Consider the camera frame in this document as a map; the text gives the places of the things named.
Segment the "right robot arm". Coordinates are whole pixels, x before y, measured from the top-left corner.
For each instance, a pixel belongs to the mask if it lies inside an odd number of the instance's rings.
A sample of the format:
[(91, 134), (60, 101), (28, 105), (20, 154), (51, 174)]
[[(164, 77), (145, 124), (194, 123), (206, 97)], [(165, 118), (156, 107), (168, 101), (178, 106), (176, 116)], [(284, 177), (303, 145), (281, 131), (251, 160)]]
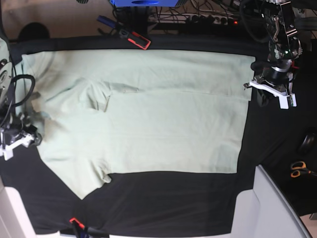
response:
[[(26, 96), (15, 102), (15, 86), (20, 79), (29, 79), (31, 87)], [(18, 146), (38, 146), (42, 136), (31, 124), (27, 113), (15, 114), (15, 108), (23, 105), (33, 93), (35, 78), (28, 74), (17, 75), (10, 58), (7, 42), (0, 40), (0, 155), (7, 161), (13, 157)]]

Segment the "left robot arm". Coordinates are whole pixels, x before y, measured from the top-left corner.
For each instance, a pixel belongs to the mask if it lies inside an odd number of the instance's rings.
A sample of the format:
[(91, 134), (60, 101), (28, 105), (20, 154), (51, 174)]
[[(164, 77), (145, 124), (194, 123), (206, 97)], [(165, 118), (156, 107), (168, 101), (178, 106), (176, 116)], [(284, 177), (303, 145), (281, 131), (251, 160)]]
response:
[(259, 13), (267, 32), (264, 38), (258, 38), (248, 26), (245, 8), (249, 2), (240, 2), (239, 13), (245, 29), (258, 43), (268, 43), (269, 54), (266, 61), (251, 64), (254, 78), (244, 84), (244, 88), (256, 88), (263, 101), (270, 96), (279, 100), (281, 109), (296, 107), (293, 82), (299, 72), (299, 58), (303, 52), (295, 28), (295, 15), (289, 0), (264, 0)]

